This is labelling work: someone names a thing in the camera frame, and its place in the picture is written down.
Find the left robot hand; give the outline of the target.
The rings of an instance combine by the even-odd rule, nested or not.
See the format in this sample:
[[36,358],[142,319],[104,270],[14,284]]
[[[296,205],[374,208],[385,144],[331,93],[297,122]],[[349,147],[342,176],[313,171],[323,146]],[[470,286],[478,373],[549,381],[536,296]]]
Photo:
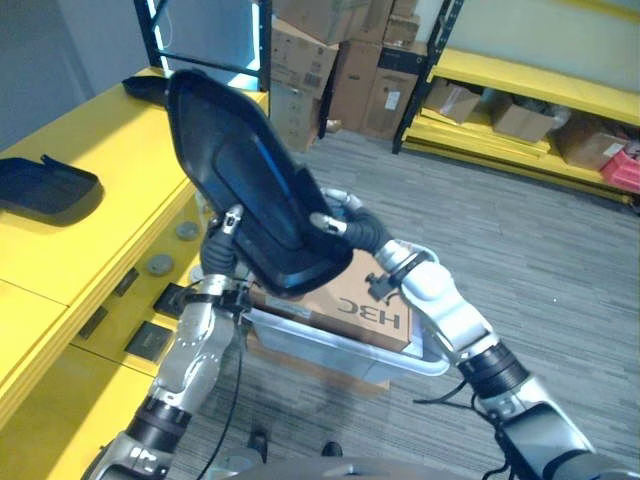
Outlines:
[[204,276],[218,274],[234,277],[237,256],[233,242],[243,214],[243,206],[235,204],[224,214],[210,219],[200,247],[200,265]]

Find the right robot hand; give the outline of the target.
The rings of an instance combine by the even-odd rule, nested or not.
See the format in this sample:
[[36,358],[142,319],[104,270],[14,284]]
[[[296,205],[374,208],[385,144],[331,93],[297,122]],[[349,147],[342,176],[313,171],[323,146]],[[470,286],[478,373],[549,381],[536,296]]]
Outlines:
[[389,241],[393,240],[384,224],[354,194],[322,187],[325,199],[337,202],[347,216],[338,219],[330,215],[313,212],[309,216],[311,224],[324,233],[344,239],[352,249],[376,255]]

